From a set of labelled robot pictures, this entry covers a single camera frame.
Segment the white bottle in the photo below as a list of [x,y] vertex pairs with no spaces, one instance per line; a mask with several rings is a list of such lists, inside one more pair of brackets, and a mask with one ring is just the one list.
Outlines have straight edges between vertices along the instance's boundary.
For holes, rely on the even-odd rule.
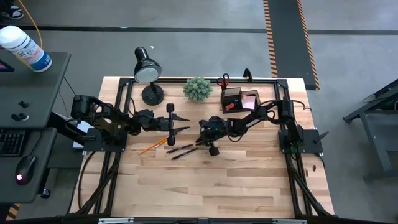
[[52,64],[50,56],[16,26],[0,29],[0,45],[35,72],[44,72]]

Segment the bottle label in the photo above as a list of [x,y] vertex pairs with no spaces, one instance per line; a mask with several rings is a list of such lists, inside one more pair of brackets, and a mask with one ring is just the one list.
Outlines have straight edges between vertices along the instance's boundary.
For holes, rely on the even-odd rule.
[[46,68],[50,62],[51,58],[47,53],[44,52],[32,39],[29,40],[27,45],[13,54],[21,59],[23,59],[27,64],[32,67],[33,70],[39,71]]

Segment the concrete floor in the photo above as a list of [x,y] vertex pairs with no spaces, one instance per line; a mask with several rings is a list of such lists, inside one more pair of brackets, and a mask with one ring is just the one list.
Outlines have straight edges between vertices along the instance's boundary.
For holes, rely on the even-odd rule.
[[[393,0],[302,0],[309,29],[398,29]],[[261,0],[39,0],[26,1],[36,22],[59,26],[265,28]],[[26,18],[22,21],[30,24]],[[29,32],[35,38],[35,32]],[[96,96],[105,75],[131,75],[133,50],[141,45],[165,69],[165,75],[271,77],[265,34],[42,32],[47,51],[67,51],[66,74],[79,94]],[[310,36],[320,91],[309,91],[315,126],[330,134],[323,140],[326,175],[340,217],[398,222],[398,183],[365,184],[362,176],[379,168],[360,121],[341,119],[361,100],[398,75],[398,36]],[[61,93],[67,108],[72,94]],[[65,114],[57,100],[55,111]],[[75,170],[54,172],[53,197],[23,205],[18,218],[63,215],[75,186]]]

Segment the wooden tabletop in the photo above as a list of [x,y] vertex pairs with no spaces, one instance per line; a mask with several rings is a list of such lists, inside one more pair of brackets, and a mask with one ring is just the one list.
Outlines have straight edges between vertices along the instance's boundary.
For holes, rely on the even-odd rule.
[[[120,77],[104,77],[100,100],[114,103]],[[302,79],[287,79],[290,98],[308,105]],[[174,103],[175,112],[190,122],[176,121],[175,127],[191,126],[176,136],[176,145],[162,145],[139,156],[138,153],[166,137],[168,133],[145,132],[129,136],[126,152],[122,154],[114,195],[112,216],[121,217],[230,217],[230,218],[292,218],[294,211],[290,196],[285,157],[280,153],[277,131],[270,122],[255,125],[242,140],[233,143],[219,139],[215,146],[220,154],[211,157],[208,148],[199,150],[176,161],[166,154],[169,149],[194,143],[199,137],[199,120],[211,116],[242,118],[248,114],[223,114],[220,106],[220,87],[213,84],[213,93],[204,103],[189,102],[183,95],[183,83],[160,83],[164,101],[157,106],[146,105],[141,98],[145,83],[132,88],[136,109],[154,110],[155,117],[165,116],[166,104]],[[260,100],[274,100],[274,88],[269,84],[229,84],[242,91],[257,90]],[[295,104],[295,117],[305,129],[313,128],[312,115]],[[96,153],[89,161],[82,182],[83,203],[98,185],[104,153]],[[333,213],[325,171],[319,158],[303,154],[307,184],[325,209]],[[299,200],[303,209],[301,190]],[[77,210],[77,190],[71,212]]]

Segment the lamp shade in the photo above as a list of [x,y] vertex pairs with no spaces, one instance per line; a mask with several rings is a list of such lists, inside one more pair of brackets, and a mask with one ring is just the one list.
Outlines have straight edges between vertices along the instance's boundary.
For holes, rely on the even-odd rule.
[[136,81],[144,83],[156,81],[162,74],[162,67],[155,60],[149,58],[145,48],[138,47],[134,53],[137,58],[137,64],[134,69]]

